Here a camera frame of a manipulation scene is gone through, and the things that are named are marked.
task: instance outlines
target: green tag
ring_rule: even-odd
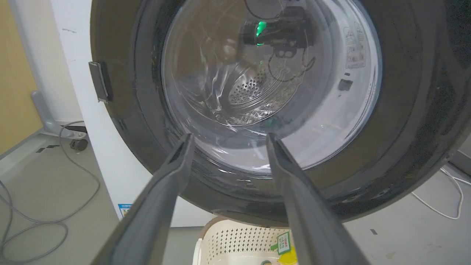
[[[278,244],[275,244],[275,245],[273,245],[273,246],[270,247],[270,250],[273,251],[273,250],[275,250],[275,249],[277,249],[277,248],[278,248]]]
[[[290,233],[286,232],[278,236],[278,255],[291,250]]]

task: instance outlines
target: green light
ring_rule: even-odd
[[[262,31],[267,27],[267,23],[265,21],[260,21],[259,26],[257,27],[257,37],[262,33]]]

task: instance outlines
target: door glass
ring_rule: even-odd
[[[276,133],[303,168],[338,153],[379,93],[381,53],[352,0],[192,0],[172,21],[162,80],[175,123],[213,161],[270,173]]]

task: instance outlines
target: washing machine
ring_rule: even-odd
[[[413,191],[469,134],[464,1],[68,4],[76,8],[55,14],[59,28],[80,36],[61,32],[67,59],[77,60],[68,65],[91,143],[106,142],[102,171],[106,163],[121,169],[105,178],[112,199],[135,198],[146,183],[136,175],[158,170],[192,133],[184,200],[205,213],[287,226],[265,146],[272,132],[347,221]],[[120,152],[129,159],[114,159]]]

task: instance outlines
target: white plastic basket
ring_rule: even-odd
[[[193,265],[260,265],[265,260],[276,264],[279,255],[270,246],[287,231],[215,218],[203,228]]]

